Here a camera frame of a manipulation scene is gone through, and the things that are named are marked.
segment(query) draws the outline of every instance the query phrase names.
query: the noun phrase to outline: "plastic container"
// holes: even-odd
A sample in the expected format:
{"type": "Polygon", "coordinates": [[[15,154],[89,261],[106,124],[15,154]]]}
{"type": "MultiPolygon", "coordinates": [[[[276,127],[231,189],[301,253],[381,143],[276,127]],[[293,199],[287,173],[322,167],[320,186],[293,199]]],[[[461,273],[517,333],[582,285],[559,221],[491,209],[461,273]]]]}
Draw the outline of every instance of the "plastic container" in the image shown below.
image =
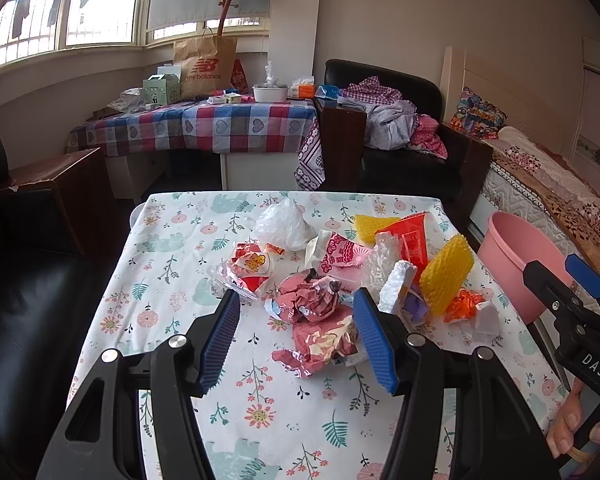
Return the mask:
{"type": "Polygon", "coordinates": [[[253,95],[257,103],[279,103],[286,101],[288,88],[257,88],[253,87],[253,95]]]}
{"type": "Polygon", "coordinates": [[[573,286],[573,278],[564,270],[564,255],[542,231],[511,213],[496,211],[489,217],[478,257],[525,324],[533,323],[545,309],[522,282],[526,264],[539,260],[565,285],[573,286]]]}

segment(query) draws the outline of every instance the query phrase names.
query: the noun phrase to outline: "white tablecloth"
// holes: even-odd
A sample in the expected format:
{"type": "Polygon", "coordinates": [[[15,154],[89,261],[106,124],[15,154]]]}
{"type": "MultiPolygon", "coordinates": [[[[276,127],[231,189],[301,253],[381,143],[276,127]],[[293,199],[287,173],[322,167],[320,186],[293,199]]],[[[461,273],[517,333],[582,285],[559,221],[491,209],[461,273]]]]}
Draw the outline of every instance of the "white tablecloth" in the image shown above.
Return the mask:
{"type": "MultiPolygon", "coordinates": [[[[151,196],[132,229],[82,348],[70,397],[100,353],[151,351],[196,316],[215,310],[206,269],[230,256],[234,242],[253,241],[250,228],[273,202],[289,196],[316,229],[355,239],[353,215],[406,216],[430,211],[440,229],[427,233],[429,257],[457,233],[440,202],[430,198],[332,192],[187,192],[151,196]]],[[[304,253],[287,252],[276,266],[302,268],[304,253]]],[[[273,280],[272,287],[280,283],[273,280]]],[[[501,335],[491,347],[503,362],[544,429],[566,391],[526,327],[484,266],[466,282],[491,296],[500,312],[501,335]]],[[[473,342],[458,325],[438,319],[422,327],[445,349],[470,353],[473,342]]],[[[221,382],[194,406],[218,479],[333,478],[372,480],[386,459],[402,399],[389,396],[369,362],[355,368],[328,365],[301,380],[272,361],[275,349],[293,348],[290,326],[242,302],[240,323],[221,382]]],[[[445,478],[454,441],[454,391],[449,390],[440,433],[437,479],[445,478]]],[[[148,478],[160,477],[151,395],[140,399],[148,478]]]]}

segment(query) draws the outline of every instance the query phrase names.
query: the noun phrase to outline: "metal screw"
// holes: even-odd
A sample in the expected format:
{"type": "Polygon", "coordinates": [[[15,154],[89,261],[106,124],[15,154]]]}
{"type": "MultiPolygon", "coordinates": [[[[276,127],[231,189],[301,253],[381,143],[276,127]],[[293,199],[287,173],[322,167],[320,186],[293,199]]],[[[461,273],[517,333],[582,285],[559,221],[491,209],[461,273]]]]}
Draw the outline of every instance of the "metal screw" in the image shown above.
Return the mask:
{"type": "Polygon", "coordinates": [[[407,343],[411,346],[423,346],[425,342],[424,336],[420,334],[409,334],[407,337],[407,343]]]}
{"type": "Polygon", "coordinates": [[[485,361],[493,358],[493,350],[487,348],[486,346],[481,346],[478,348],[477,354],[480,359],[484,359],[485,361]]]}
{"type": "Polygon", "coordinates": [[[187,338],[184,337],[182,334],[178,334],[169,339],[169,346],[171,348],[180,348],[181,346],[184,346],[184,343],[186,342],[187,338]]]}
{"type": "Polygon", "coordinates": [[[106,363],[111,363],[118,358],[118,351],[110,348],[109,350],[105,350],[100,358],[106,363]]]}

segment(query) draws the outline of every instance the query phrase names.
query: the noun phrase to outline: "green box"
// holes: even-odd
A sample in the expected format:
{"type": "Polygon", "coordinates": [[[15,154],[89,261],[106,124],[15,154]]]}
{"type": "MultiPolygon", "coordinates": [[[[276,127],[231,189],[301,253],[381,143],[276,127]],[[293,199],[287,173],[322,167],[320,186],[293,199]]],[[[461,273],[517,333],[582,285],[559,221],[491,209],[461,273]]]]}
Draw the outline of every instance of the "green box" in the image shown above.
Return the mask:
{"type": "Polygon", "coordinates": [[[146,104],[170,105],[180,101],[180,80],[173,74],[156,74],[142,82],[146,104]]]}

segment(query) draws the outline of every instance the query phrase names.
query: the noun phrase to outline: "human hand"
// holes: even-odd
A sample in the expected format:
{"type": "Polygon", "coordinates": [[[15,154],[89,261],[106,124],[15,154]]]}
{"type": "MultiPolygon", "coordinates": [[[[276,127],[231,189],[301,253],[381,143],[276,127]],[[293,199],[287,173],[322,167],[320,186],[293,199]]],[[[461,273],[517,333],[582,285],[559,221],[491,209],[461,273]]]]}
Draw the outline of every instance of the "human hand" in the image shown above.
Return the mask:
{"type": "MultiPolygon", "coordinates": [[[[558,410],[555,422],[549,428],[546,442],[554,458],[569,452],[573,447],[573,434],[583,423],[580,403],[580,392],[583,388],[584,383],[576,378],[571,392],[558,410]]],[[[600,446],[600,422],[591,429],[589,439],[600,446]]]]}

